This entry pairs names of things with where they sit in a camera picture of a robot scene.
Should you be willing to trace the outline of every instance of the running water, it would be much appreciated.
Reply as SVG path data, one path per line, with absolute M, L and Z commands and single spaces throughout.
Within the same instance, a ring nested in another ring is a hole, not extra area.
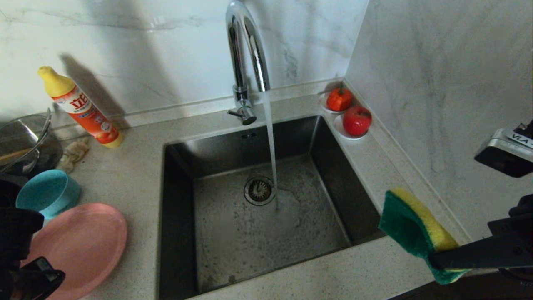
M 276 152 L 274 150 L 274 128 L 272 126 L 272 111 L 270 110 L 269 92 L 261 93 L 263 107 L 265 108 L 266 129 L 268 130 L 268 142 L 270 144 L 270 161 L 272 162 L 272 176 L 274 181 L 274 190 L 278 191 L 278 174 L 276 172 Z

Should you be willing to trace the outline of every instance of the sink basin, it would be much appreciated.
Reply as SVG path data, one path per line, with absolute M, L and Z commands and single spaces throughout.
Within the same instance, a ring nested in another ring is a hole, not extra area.
M 278 189 L 265 205 L 260 196 L 248 201 L 254 193 L 245 186 L 272 179 L 266 127 L 166 146 L 160 299 L 196 296 L 384 236 L 322 117 L 276 123 L 274 140 Z

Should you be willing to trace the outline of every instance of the backsplash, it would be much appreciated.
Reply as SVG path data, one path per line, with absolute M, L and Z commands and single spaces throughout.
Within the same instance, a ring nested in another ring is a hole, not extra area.
M 533 186 L 474 161 L 533 116 L 532 15 L 528 0 L 370 0 L 346 74 L 475 240 Z
M 3 1 L 0 121 L 52 106 L 36 74 L 41 65 L 72 77 L 108 115 L 232 95 L 228 3 Z M 245 4 L 279 88 L 344 76 L 368 0 Z

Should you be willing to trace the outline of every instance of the teal bowl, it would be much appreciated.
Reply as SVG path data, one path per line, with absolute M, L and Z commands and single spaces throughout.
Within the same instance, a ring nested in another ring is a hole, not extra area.
M 30 179 L 17 196 L 16 207 L 40 212 L 52 219 L 74 207 L 82 192 L 79 184 L 61 170 L 48 170 Z

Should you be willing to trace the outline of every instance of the speckled countertop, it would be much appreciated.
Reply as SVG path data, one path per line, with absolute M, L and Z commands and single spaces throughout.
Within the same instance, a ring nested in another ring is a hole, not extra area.
M 273 102 L 274 122 L 320 114 L 334 131 L 334 117 L 318 107 L 317 99 L 311 95 Z M 262 107 L 254 110 L 258 121 L 250 126 L 264 125 Z M 128 242 L 111 276 L 85 300 L 157 299 L 164 145 L 242 129 L 235 117 L 218 112 L 123 130 L 125 139 L 117 149 L 91 140 L 91 150 L 71 174 L 83 189 L 80 202 L 119 209 L 128 222 Z M 459 243 L 469 242 L 379 120 L 363 139 L 335 136 L 378 211 L 385 191 L 402 186 L 426 203 Z M 384 237 L 194 299 L 387 299 L 432 280 L 423 260 Z

